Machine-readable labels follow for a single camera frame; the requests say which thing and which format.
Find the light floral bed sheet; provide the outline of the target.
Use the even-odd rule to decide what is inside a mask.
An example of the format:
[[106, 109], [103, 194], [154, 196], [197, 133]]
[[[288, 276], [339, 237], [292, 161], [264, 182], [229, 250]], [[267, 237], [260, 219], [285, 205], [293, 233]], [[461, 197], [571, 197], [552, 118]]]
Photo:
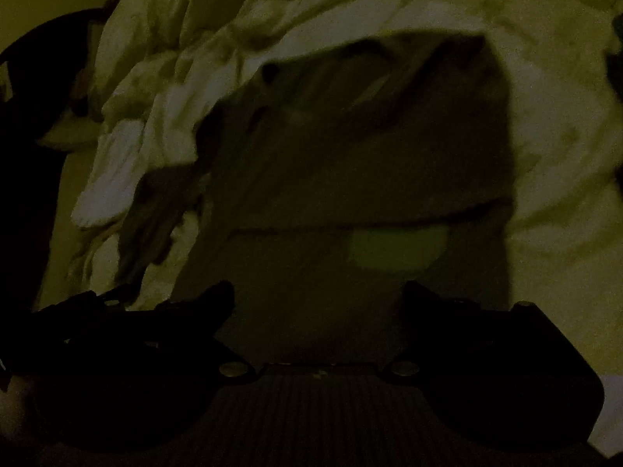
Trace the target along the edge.
[[77, 257], [80, 231], [127, 211], [143, 173], [195, 155], [192, 126], [272, 60], [402, 32], [481, 33], [511, 86], [511, 297], [534, 300], [601, 374], [622, 371], [622, 109], [604, 52], [620, 0], [121, 0], [98, 34], [91, 91], [103, 125], [56, 138], [64, 167], [39, 298], [111, 283], [115, 241]]

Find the dark dotted small garment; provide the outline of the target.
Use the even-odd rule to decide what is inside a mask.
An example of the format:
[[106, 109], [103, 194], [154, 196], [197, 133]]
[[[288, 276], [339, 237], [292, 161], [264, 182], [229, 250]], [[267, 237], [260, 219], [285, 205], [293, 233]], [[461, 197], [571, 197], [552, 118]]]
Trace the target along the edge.
[[141, 178], [116, 283], [136, 289], [198, 209], [172, 305], [249, 352], [504, 310], [508, 104], [482, 36], [402, 34], [266, 64], [196, 125], [196, 162]]

